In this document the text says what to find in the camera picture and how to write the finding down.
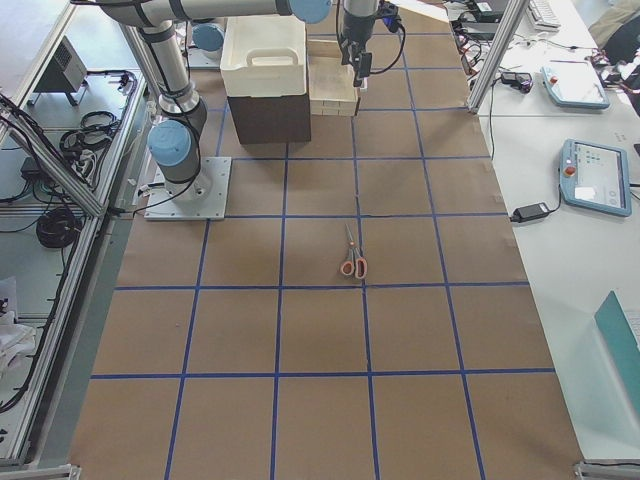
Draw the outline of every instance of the white keyboard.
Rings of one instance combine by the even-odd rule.
[[[560,29],[560,21],[548,0],[529,0],[527,16],[536,30],[555,32]]]
[[[640,311],[627,310],[625,316],[627,317],[627,322],[629,323],[629,327],[636,337],[636,342],[638,343],[638,349],[640,349]]]

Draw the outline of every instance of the blue circular cap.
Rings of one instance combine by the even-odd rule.
[[[320,23],[331,11],[331,0],[289,0],[291,12],[305,23]]]
[[[154,160],[163,167],[180,164],[191,150],[191,135],[180,122],[167,120],[149,132],[147,147]]]
[[[193,43],[196,47],[215,52],[222,48],[224,32],[215,23],[202,23],[193,27]]]

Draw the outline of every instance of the tiled surface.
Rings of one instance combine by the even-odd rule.
[[[73,447],[89,480],[573,478],[459,55],[402,15],[399,64],[307,144],[241,146],[219,74],[195,75],[202,152],[234,157],[229,217],[135,220]],[[400,44],[382,31],[376,68]],[[338,272],[345,224],[364,282]]]

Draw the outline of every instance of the black round object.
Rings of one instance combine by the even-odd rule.
[[[59,207],[38,219],[36,235],[43,247],[64,248],[76,240],[81,229],[80,219],[68,208]]]

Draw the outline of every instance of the teal folder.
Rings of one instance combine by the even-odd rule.
[[[596,323],[613,357],[629,399],[640,415],[640,350],[614,292],[596,312]]]

